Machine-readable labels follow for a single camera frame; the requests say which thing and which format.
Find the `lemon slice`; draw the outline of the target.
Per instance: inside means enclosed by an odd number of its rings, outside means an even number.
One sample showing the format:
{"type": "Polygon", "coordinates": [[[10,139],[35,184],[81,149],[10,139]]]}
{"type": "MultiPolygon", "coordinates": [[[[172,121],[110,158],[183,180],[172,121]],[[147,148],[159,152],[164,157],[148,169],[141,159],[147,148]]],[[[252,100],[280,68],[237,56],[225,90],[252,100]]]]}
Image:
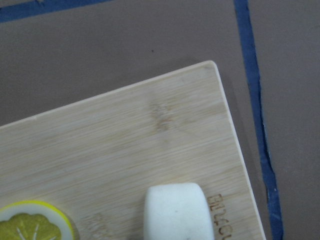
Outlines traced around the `lemon slice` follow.
{"type": "Polygon", "coordinates": [[[55,206],[38,200],[11,203],[0,209],[2,240],[74,240],[69,218],[55,206]]]}

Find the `bamboo cutting board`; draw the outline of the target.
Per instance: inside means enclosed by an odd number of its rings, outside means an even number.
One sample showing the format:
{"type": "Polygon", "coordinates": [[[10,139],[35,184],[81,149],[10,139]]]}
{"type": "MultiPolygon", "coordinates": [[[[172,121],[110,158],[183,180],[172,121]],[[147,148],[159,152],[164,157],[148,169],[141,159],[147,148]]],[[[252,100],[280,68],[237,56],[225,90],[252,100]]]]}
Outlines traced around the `bamboo cutting board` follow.
{"type": "Polygon", "coordinates": [[[185,182],[208,199],[216,239],[265,239],[213,61],[0,128],[0,205],[48,202],[80,240],[141,240],[147,189],[185,182]]]}

